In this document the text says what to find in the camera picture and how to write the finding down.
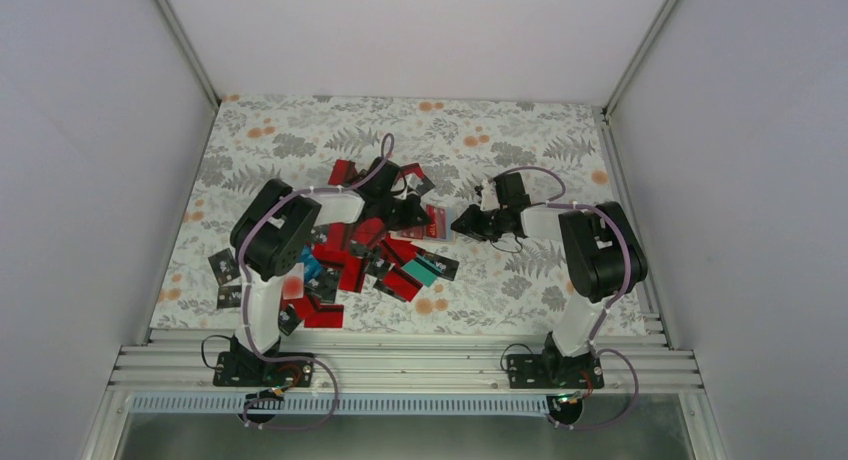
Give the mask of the beige leather card holder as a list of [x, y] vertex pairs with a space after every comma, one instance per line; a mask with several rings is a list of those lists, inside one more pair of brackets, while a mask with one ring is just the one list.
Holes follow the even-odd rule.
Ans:
[[392, 232], [391, 236], [407, 241], [453, 244], [457, 234], [451, 229], [451, 224], [457, 218], [456, 211], [431, 204], [426, 204], [425, 210], [431, 220], [428, 225]]

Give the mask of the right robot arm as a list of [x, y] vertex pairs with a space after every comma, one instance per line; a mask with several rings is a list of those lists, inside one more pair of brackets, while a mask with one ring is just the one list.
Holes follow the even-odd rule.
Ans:
[[581, 298], [566, 305], [564, 316], [547, 334], [541, 371], [549, 384], [565, 387], [578, 377], [579, 360], [596, 353], [595, 337], [611, 307], [647, 277], [647, 258], [616, 201], [533, 202], [517, 169], [490, 183], [496, 204], [486, 206], [489, 195], [478, 187], [480, 200], [463, 211], [451, 229], [479, 242], [512, 234], [562, 243], [569, 279]]

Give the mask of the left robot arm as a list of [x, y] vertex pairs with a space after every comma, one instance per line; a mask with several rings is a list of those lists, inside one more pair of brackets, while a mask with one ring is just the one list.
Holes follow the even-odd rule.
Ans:
[[278, 178], [266, 182], [236, 222], [230, 243], [234, 265], [244, 277], [241, 325], [230, 349], [219, 356], [217, 383], [270, 383], [294, 364], [307, 365], [307, 354], [283, 352], [280, 338], [298, 325], [339, 326], [343, 310], [321, 304], [321, 294], [303, 292], [285, 299], [288, 277], [301, 288], [312, 280], [330, 292], [358, 292], [370, 260], [349, 252], [354, 233], [371, 221], [377, 228], [363, 245], [379, 248], [384, 260], [408, 262], [411, 246], [389, 247], [385, 234], [425, 226], [422, 195], [434, 185], [417, 164], [399, 166], [378, 157], [362, 174], [348, 161], [337, 161], [331, 184], [295, 190]]

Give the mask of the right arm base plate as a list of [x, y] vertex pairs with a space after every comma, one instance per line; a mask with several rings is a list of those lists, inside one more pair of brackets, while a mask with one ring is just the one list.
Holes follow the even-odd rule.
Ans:
[[605, 386], [600, 360], [590, 353], [577, 357], [509, 354], [504, 366], [512, 389], [586, 390]]

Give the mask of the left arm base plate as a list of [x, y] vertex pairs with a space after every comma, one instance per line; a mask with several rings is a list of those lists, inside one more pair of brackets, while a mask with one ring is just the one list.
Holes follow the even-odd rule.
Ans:
[[311, 385], [313, 354], [283, 355], [285, 362], [267, 362], [255, 357], [222, 352], [214, 369], [215, 387], [298, 387]]

